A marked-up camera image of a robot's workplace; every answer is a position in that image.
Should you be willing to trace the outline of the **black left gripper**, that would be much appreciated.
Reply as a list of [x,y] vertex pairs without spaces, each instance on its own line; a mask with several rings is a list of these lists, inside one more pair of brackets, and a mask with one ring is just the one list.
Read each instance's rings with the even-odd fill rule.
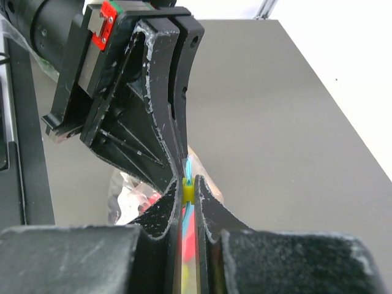
[[97,157],[159,192],[181,165],[168,101],[180,30],[167,18],[142,18],[167,15],[175,4],[89,2],[70,24],[52,109],[43,117],[54,141],[83,129],[80,139]]

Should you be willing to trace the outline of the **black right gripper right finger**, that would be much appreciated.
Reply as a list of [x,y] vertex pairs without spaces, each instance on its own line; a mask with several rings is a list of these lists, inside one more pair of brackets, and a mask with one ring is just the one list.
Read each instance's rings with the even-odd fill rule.
[[378,293],[380,273],[354,236],[256,231],[195,178],[199,293]]

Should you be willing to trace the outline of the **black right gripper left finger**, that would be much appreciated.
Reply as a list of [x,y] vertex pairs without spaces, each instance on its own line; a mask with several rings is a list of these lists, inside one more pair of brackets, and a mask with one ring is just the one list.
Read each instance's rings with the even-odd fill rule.
[[81,227],[20,226],[1,233],[2,293],[97,293],[146,277],[144,245],[163,257],[159,283],[141,293],[176,293],[175,269],[181,263],[181,183],[174,179],[154,215],[162,226],[148,228],[138,217],[128,225]]

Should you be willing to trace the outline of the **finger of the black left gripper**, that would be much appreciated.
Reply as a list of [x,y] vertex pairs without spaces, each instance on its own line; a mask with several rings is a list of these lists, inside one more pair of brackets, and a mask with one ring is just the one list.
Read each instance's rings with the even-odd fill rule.
[[192,16],[177,16],[172,19],[179,28],[179,36],[173,52],[169,76],[169,103],[174,122],[176,139],[181,156],[187,155],[186,94],[189,88],[191,68],[203,38],[203,26]]

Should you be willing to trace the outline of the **clear zip bag blue seal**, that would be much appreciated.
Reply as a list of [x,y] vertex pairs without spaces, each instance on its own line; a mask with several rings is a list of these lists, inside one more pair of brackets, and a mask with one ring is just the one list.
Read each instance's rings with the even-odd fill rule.
[[[162,226],[165,216],[157,216],[153,214],[155,209],[162,206],[163,202],[160,201],[161,194],[155,191],[151,186],[146,183],[135,179],[127,173],[115,170],[111,177],[109,198],[108,198],[108,223],[112,225],[127,225],[143,216],[148,221],[148,228],[159,228]],[[182,217],[184,218],[182,225],[181,241],[186,235],[187,218],[191,212],[194,211],[194,206],[186,204],[182,210]],[[176,293],[181,293],[181,276],[182,276],[182,246],[181,255],[179,260],[181,263],[177,264],[175,269],[175,283],[174,286]],[[127,285],[127,281],[122,282],[122,286],[114,288],[113,290],[100,290],[97,293],[141,293],[148,290],[154,285],[159,283],[159,278],[163,277],[163,272],[160,268],[153,267],[163,257],[160,256],[155,249],[147,248],[146,245],[142,247],[142,252],[148,254],[146,263],[143,264],[147,268],[147,276],[138,280],[139,286],[131,288]]]

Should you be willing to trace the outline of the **fake green pear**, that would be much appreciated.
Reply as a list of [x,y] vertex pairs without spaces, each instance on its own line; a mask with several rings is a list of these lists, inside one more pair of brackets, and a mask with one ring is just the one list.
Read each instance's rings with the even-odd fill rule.
[[187,264],[182,264],[181,276],[181,293],[189,293],[190,291],[190,270]]

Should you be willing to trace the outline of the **fake red apple in bag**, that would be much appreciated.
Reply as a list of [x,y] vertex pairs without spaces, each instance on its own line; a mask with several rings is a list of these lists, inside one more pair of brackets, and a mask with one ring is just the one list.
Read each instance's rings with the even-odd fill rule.
[[184,263],[188,263],[195,257],[195,217],[191,212],[187,218],[186,235],[183,238],[182,258]]

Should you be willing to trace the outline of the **yellow zip slider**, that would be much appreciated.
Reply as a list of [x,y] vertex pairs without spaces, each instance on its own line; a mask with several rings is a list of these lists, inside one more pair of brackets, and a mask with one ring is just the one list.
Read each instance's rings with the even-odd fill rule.
[[190,181],[187,178],[183,178],[183,205],[190,203],[194,204],[195,200],[195,178]]

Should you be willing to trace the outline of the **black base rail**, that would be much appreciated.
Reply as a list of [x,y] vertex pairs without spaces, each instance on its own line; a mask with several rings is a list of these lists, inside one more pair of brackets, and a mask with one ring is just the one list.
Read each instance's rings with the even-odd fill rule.
[[53,224],[29,53],[1,37],[1,228]]

